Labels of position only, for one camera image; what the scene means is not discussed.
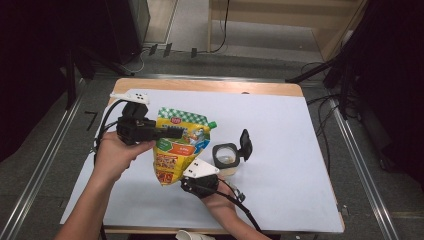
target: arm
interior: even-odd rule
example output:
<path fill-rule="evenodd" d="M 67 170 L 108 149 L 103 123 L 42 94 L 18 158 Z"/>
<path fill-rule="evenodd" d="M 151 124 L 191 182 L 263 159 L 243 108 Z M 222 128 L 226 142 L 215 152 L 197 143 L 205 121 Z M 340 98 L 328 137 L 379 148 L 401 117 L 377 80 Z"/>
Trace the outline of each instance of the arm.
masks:
<path fill-rule="evenodd" d="M 151 141 L 127 146 L 116 132 L 105 133 L 93 173 L 55 239 L 98 239 L 113 185 L 132 160 L 154 145 Z"/>
<path fill-rule="evenodd" d="M 218 191 L 233 195 L 231 190 L 222 182 L 218 185 Z M 245 223 L 237 216 L 237 212 L 233 203 L 228 201 L 225 197 L 218 194 L 213 194 L 202 199 L 211 215 L 218 221 L 218 223 L 227 230 L 233 237 L 238 240 L 263 240 L 269 239 L 262 233 L 256 231 L 250 225 Z"/>

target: wooden table edge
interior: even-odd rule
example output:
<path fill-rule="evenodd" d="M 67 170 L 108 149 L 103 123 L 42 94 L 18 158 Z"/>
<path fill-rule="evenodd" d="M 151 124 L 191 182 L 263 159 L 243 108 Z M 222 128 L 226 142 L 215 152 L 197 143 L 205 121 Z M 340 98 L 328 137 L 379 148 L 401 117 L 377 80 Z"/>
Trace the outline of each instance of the wooden table edge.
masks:
<path fill-rule="evenodd" d="M 151 79 L 120 78 L 113 91 L 125 93 L 130 89 L 156 89 L 176 91 L 206 91 L 224 93 L 242 93 L 303 97 L 302 89 L 291 83 L 263 83 L 222 80 L 190 80 L 190 79 Z"/>

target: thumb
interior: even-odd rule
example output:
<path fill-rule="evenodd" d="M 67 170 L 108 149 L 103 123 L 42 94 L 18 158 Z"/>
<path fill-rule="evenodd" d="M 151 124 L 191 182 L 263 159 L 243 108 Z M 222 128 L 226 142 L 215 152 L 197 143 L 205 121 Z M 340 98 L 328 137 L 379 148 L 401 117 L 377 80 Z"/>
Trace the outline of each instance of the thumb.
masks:
<path fill-rule="evenodd" d="M 134 145 L 131 151 L 135 156 L 137 156 L 152 149 L 152 147 L 155 145 L 156 145 L 156 141 L 141 142 L 137 145 Z"/>

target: white cup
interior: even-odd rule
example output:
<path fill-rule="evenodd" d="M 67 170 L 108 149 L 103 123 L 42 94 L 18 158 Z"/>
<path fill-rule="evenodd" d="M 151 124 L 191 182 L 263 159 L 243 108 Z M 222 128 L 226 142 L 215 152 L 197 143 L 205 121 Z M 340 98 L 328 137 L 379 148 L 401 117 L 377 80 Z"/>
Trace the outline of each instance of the white cup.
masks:
<path fill-rule="evenodd" d="M 209 237 L 200 233 L 187 232 L 179 230 L 175 236 L 178 240 L 215 240 L 213 237 Z"/>

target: yellow bag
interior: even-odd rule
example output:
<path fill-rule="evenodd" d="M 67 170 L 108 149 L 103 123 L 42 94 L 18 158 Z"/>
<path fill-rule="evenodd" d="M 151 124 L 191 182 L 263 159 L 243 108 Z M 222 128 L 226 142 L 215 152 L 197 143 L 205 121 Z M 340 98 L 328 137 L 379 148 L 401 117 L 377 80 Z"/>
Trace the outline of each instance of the yellow bag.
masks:
<path fill-rule="evenodd" d="M 156 177 L 160 184 L 169 185 L 180 180 L 184 170 L 206 148 L 216 123 L 208 123 L 207 118 L 199 114 L 161 108 L 156 127 L 184 129 L 182 138 L 161 138 L 153 148 Z"/>

